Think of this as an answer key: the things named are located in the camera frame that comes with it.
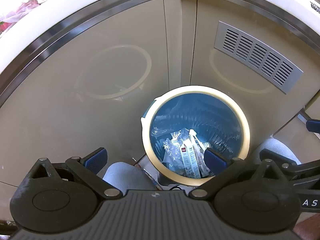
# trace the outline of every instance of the beige cabinet panel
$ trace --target beige cabinet panel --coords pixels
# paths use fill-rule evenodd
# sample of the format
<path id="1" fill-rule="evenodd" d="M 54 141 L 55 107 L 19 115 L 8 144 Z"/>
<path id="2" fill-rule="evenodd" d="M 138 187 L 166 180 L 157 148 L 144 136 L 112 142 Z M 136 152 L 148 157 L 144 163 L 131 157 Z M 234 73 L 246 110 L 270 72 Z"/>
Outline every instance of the beige cabinet panel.
<path id="1" fill-rule="evenodd" d="M 306 105 L 305 112 L 312 119 L 320 119 L 320 92 Z"/>
<path id="2" fill-rule="evenodd" d="M 287 145 L 301 163 L 320 159 L 320 139 L 314 133 L 309 132 L 298 117 L 281 128 L 273 135 L 273 138 Z"/>
<path id="3" fill-rule="evenodd" d="M 0 182 L 0 220 L 13 221 L 9 206 L 16 189 L 16 187 Z"/>
<path id="4" fill-rule="evenodd" d="M 261 75 L 214 48 L 219 21 L 267 44 L 303 74 L 284 94 Z M 320 56 L 277 23 L 226 0 L 198 0 L 191 85 L 226 93 L 247 117 L 251 150 L 288 122 L 320 88 Z"/>
<path id="5" fill-rule="evenodd" d="M 0 181 L 19 185 L 39 157 L 99 147 L 108 165 L 144 155 L 140 118 L 169 90 L 163 0 L 118 13 L 48 57 L 0 108 Z"/>

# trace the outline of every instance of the gray ribbed panel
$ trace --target gray ribbed panel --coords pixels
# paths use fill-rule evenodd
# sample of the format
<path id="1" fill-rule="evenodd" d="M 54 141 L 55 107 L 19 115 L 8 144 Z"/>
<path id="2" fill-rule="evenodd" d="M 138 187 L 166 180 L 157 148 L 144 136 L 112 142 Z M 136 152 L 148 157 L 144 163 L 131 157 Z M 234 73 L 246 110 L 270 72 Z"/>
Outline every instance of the gray ribbed panel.
<path id="1" fill-rule="evenodd" d="M 62 234 L 41 235 L 21 230 L 12 240 L 299 240 L 291 231 L 253 235 L 223 223 L 206 201 L 184 191 L 130 190 L 119 200 L 105 201 L 87 224 Z"/>
<path id="2" fill-rule="evenodd" d="M 223 22 L 219 22 L 214 47 L 244 63 L 285 94 L 303 73 L 268 45 Z"/>

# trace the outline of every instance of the air vent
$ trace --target air vent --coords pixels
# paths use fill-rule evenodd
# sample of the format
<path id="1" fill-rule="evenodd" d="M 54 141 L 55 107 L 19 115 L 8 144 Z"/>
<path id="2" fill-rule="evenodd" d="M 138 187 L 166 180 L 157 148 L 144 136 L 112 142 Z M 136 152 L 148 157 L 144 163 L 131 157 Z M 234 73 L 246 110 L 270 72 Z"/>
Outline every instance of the air vent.
<path id="1" fill-rule="evenodd" d="M 285 94 L 303 74 L 268 45 L 223 22 L 219 22 L 214 47 L 253 69 Z"/>

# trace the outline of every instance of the blue trash can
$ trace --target blue trash can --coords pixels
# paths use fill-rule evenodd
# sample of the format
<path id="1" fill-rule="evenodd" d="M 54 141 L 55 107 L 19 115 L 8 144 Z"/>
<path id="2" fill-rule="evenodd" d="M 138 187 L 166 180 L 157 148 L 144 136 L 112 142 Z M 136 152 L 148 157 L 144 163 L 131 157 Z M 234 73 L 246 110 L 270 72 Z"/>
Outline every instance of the blue trash can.
<path id="1" fill-rule="evenodd" d="M 189 186 L 210 179 L 180 176 L 162 164 L 163 142 L 171 133 L 193 129 L 202 142 L 228 159 L 246 158 L 249 150 L 249 125 L 240 107 L 226 94 L 203 86 L 186 86 L 156 98 L 141 118 L 142 140 L 151 163 L 167 178 Z"/>

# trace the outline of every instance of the white countertop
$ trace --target white countertop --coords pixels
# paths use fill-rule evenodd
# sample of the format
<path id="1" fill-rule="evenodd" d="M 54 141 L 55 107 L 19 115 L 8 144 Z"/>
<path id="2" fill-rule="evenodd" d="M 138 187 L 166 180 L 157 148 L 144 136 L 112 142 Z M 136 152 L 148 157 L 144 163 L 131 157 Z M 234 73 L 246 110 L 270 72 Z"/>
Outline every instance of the white countertop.
<path id="1" fill-rule="evenodd" d="M 98 0 L 47 0 L 17 22 L 0 38 L 0 72 L 32 41 L 64 18 Z M 320 14 L 315 0 L 266 0 L 292 14 L 320 35 Z"/>

